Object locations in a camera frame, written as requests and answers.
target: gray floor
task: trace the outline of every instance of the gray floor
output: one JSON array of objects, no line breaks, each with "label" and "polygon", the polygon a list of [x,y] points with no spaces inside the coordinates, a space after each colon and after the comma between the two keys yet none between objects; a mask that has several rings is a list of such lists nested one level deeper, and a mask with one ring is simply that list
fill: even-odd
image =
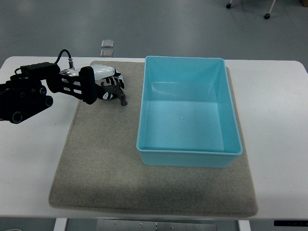
[{"label": "gray floor", "polygon": [[[269,20],[263,16],[271,0],[234,0],[231,9],[226,3],[0,0],[0,66],[11,56],[57,56],[64,48],[99,57],[102,40],[113,39],[113,57],[296,60],[308,70],[308,8],[299,0],[278,0]],[[274,230],[272,223],[253,223],[253,230]]]}]

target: robotic arm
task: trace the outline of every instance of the robotic arm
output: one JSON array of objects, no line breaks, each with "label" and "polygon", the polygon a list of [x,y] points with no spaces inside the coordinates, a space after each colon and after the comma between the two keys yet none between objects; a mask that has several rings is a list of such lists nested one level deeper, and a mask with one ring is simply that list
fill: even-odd
[{"label": "robotic arm", "polygon": [[[69,69],[60,71],[57,65],[63,52],[69,55]],[[86,66],[75,70],[72,58],[67,50],[62,50],[55,63],[39,63],[21,66],[16,69],[11,80],[0,84],[0,120],[18,124],[37,113],[49,108],[53,98],[41,81],[46,80],[52,93],[61,92],[72,95],[87,104],[102,100],[118,98],[121,105],[127,105],[123,78],[114,68],[105,65]],[[109,86],[101,86],[95,81],[105,79]]]}]

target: cable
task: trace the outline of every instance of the cable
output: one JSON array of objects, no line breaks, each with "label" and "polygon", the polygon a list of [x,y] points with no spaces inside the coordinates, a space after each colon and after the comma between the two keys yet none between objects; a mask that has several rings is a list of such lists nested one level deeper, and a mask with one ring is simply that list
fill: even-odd
[{"label": "cable", "polygon": [[20,70],[20,68],[17,68],[17,69],[14,71],[14,72],[15,72],[15,74],[17,74],[17,71],[18,71],[18,70]]},{"label": "cable", "polygon": [[71,57],[71,54],[69,53],[69,51],[68,51],[67,49],[63,49],[62,51],[60,51],[59,56],[58,56],[57,60],[54,62],[54,64],[58,64],[58,62],[59,62],[59,60],[60,60],[60,58],[61,58],[63,52],[66,52],[66,53],[67,53],[69,59],[72,58],[72,57]]}]

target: light blue plastic bin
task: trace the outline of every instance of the light blue plastic bin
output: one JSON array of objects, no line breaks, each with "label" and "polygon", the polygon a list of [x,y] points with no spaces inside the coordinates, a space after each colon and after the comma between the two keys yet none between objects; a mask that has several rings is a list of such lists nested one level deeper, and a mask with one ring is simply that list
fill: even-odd
[{"label": "light blue plastic bin", "polygon": [[159,166],[226,167],[242,154],[223,59],[146,57],[137,149]]}]

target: gray carpet mat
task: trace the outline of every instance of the gray carpet mat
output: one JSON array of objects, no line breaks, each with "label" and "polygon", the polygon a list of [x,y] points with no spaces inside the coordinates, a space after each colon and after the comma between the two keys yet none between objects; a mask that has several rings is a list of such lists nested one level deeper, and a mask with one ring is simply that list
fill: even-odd
[{"label": "gray carpet mat", "polygon": [[52,207],[209,217],[257,213],[239,121],[244,152],[226,168],[146,166],[136,149],[144,63],[93,63],[122,73],[128,105],[118,99],[79,102],[51,187]]}]

